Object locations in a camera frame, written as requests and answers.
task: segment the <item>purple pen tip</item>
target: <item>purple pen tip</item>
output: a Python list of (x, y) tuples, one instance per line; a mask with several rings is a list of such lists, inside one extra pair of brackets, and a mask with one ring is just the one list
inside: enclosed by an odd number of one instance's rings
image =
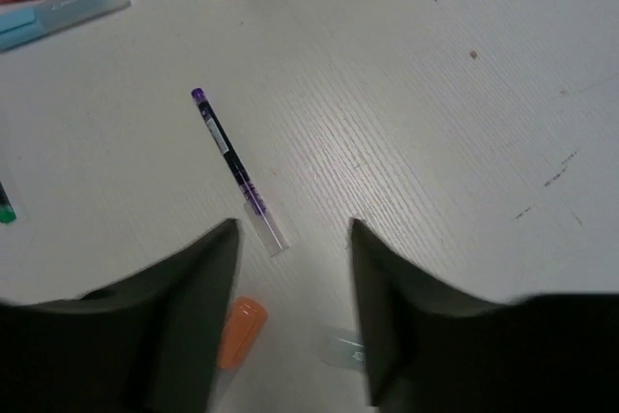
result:
[(206, 101), (206, 96), (204, 95), (204, 91), (199, 87), (196, 87), (195, 89), (192, 90), (192, 97), (197, 103)]

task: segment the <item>table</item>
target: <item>table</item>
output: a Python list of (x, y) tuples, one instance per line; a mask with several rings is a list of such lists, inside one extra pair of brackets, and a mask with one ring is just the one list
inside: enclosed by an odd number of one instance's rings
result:
[[(317, 357), (353, 328), (365, 219), (476, 295), (619, 285), (619, 0), (133, 0), (0, 55), (0, 292), (73, 297), (245, 223), (270, 320), (220, 411), (359, 412)], [(204, 87), (291, 248), (265, 253)]]

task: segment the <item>pen label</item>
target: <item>pen label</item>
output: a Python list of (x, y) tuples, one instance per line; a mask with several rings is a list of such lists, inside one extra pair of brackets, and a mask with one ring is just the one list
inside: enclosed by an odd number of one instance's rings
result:
[(215, 142), (217, 142), (217, 146), (220, 148), (221, 154), (227, 154), (230, 151), (230, 148), (228, 147), (228, 144), (225, 143), (225, 140), (223, 140), (223, 136), (221, 136), (220, 129), (217, 127), (217, 123), (215, 123), (215, 120), (213, 118), (209, 118), (208, 120), (206, 120), (206, 126), (211, 132), (213, 138), (215, 139)]

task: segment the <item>green pen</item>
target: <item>green pen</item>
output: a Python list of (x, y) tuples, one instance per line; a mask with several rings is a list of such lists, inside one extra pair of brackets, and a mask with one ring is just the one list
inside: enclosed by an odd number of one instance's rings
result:
[(2, 183), (0, 183), (0, 222), (3, 224), (9, 224), (10, 222), (15, 221), (16, 218), (17, 216), (15, 215), (15, 210), (11, 206), (11, 202), (2, 187)]

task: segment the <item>clear pen cap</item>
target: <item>clear pen cap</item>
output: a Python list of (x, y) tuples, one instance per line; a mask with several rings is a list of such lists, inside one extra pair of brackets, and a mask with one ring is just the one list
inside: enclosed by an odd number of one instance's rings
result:
[(248, 217), (250, 217), (255, 232), (258, 233), (262, 244), (271, 256), (275, 256), (288, 248), (288, 244), (269, 210), (264, 209), (260, 213), (256, 213), (250, 201), (245, 202), (244, 208)]

